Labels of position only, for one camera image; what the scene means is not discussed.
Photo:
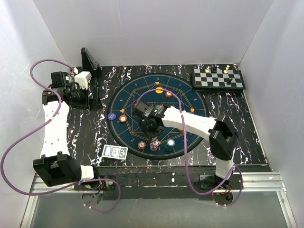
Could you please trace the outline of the black chess piece back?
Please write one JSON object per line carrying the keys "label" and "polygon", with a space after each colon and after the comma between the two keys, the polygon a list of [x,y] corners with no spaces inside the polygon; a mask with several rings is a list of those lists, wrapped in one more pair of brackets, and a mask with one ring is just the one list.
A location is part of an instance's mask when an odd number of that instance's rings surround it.
{"label": "black chess piece back", "polygon": [[217,73],[217,66],[216,66],[216,65],[212,65],[212,67],[211,67],[211,72],[212,72],[213,74],[216,74],[216,73]]}

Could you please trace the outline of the orange poker chip stack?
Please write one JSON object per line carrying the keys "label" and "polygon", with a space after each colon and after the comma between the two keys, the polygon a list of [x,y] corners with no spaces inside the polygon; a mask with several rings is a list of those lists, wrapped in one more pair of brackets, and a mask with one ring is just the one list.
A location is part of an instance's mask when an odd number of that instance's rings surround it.
{"label": "orange poker chip stack", "polygon": [[144,149],[146,147],[146,143],[144,141],[140,141],[138,142],[138,148],[140,150]]}

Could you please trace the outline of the round blue poker mat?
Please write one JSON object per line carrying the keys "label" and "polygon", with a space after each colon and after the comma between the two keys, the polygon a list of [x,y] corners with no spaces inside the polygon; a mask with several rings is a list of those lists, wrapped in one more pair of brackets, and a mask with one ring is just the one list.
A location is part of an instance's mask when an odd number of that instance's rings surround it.
{"label": "round blue poker mat", "polygon": [[[155,92],[162,87],[163,92]],[[152,160],[166,160],[184,155],[184,138],[176,128],[166,127],[158,136],[158,150],[150,150],[150,141],[139,126],[139,117],[133,114],[136,101],[140,99],[148,105],[164,103],[175,108],[181,107],[188,113],[207,117],[209,115],[206,101],[200,92],[192,89],[186,79],[169,74],[147,74],[131,79],[114,93],[108,105],[108,113],[115,113],[115,120],[108,120],[110,132],[120,146],[127,147],[128,152],[136,156]],[[126,122],[119,121],[121,115],[126,115]],[[174,149],[167,151],[165,144],[169,139],[175,141]],[[138,142],[144,141],[146,147],[138,148]]]}

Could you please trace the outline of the yellow big blind button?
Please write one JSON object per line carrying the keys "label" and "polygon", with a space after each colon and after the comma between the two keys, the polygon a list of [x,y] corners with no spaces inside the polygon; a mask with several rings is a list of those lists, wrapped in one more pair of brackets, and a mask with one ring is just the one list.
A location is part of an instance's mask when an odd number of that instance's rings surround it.
{"label": "yellow big blind button", "polygon": [[155,92],[158,93],[158,94],[161,94],[163,92],[162,87],[157,87]]}

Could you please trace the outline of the black card holder stand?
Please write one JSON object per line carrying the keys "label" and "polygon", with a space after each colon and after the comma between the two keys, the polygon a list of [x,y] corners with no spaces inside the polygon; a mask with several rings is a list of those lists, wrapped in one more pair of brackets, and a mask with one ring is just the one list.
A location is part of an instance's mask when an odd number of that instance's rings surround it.
{"label": "black card holder stand", "polygon": [[89,71],[92,77],[99,78],[102,74],[101,66],[92,57],[86,47],[81,48],[81,59],[83,71]]}

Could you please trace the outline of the green poker chip stack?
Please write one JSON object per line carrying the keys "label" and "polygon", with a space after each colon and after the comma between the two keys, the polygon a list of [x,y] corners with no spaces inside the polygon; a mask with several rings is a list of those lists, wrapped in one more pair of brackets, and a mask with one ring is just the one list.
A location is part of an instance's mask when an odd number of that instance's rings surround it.
{"label": "green poker chip stack", "polygon": [[174,149],[175,141],[173,139],[169,139],[165,144],[165,149],[167,151],[172,151]]}

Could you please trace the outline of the purple small blind button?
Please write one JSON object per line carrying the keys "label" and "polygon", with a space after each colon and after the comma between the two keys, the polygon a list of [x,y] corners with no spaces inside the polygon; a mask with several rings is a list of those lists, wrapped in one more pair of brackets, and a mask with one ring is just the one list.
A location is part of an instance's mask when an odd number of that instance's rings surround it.
{"label": "purple small blind button", "polygon": [[116,118],[116,114],[115,113],[109,113],[107,115],[107,119],[110,120],[110,121],[114,120],[115,118]]}

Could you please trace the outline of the aluminium rail frame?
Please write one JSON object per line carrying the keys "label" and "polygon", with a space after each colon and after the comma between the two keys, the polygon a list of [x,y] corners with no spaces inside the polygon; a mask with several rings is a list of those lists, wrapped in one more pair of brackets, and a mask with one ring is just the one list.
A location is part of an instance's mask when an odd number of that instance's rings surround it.
{"label": "aluminium rail frame", "polygon": [[119,171],[98,196],[83,187],[40,195],[36,177],[23,228],[295,228],[277,172],[234,172],[231,190],[196,195],[181,169]]}

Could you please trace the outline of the blue playing card box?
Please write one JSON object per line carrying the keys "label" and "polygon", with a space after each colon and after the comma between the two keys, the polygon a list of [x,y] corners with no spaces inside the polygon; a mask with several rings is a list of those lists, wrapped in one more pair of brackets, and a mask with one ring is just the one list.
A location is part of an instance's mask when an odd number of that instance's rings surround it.
{"label": "blue playing card box", "polygon": [[110,159],[117,159],[117,160],[125,160],[127,157],[128,148],[122,146],[115,146],[115,145],[104,145],[102,151],[102,157],[110,158]]}

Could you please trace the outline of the blue white poker chip stack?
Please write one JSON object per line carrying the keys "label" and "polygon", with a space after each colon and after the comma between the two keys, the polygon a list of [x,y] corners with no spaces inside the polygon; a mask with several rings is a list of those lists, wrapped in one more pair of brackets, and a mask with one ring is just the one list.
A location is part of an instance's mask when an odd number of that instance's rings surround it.
{"label": "blue white poker chip stack", "polygon": [[160,145],[160,142],[159,142],[158,140],[156,140],[156,141],[151,141],[151,142],[150,142],[150,150],[151,150],[151,151],[156,151],[156,150],[158,150],[159,145]]}

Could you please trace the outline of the black white chess board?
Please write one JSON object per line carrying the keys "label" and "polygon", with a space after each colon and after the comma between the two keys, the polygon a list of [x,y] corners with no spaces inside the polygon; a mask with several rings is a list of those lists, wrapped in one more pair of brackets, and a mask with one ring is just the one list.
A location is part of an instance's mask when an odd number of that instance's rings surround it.
{"label": "black white chess board", "polygon": [[191,83],[194,91],[212,92],[242,92],[246,86],[241,71],[237,69],[229,70],[227,74],[223,69],[217,69],[217,73],[205,73],[205,69],[195,68],[191,73]]}

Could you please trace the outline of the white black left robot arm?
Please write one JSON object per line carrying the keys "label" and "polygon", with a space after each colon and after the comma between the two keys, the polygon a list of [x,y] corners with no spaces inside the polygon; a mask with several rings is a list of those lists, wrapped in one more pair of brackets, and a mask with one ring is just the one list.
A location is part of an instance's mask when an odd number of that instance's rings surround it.
{"label": "white black left robot arm", "polygon": [[33,161],[33,168],[49,187],[76,181],[85,181],[91,190],[100,187],[97,170],[91,165],[80,165],[70,156],[67,147],[66,124],[70,108],[97,110],[97,87],[93,89],[93,97],[89,97],[91,77],[90,72],[83,71],[69,81],[66,72],[54,72],[51,85],[42,93],[45,120],[51,122],[45,126],[42,151],[40,158]]}

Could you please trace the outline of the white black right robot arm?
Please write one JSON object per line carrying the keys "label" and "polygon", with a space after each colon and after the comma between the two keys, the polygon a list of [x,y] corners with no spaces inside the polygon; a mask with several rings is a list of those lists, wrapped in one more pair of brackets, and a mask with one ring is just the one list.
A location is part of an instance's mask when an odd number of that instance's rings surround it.
{"label": "white black right robot arm", "polygon": [[221,189],[231,185],[229,172],[233,166],[238,133],[224,115],[219,118],[203,117],[166,104],[148,105],[144,102],[135,105],[133,114],[140,118],[139,125],[148,139],[160,135],[165,127],[170,127],[207,140],[216,158],[215,184]]}

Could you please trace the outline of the white chess piece right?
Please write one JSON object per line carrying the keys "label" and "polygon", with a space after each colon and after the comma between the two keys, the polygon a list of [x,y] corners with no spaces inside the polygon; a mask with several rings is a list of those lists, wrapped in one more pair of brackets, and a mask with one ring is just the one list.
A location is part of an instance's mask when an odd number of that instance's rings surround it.
{"label": "white chess piece right", "polygon": [[223,71],[224,74],[227,74],[229,71],[230,65],[226,65],[225,70]]}

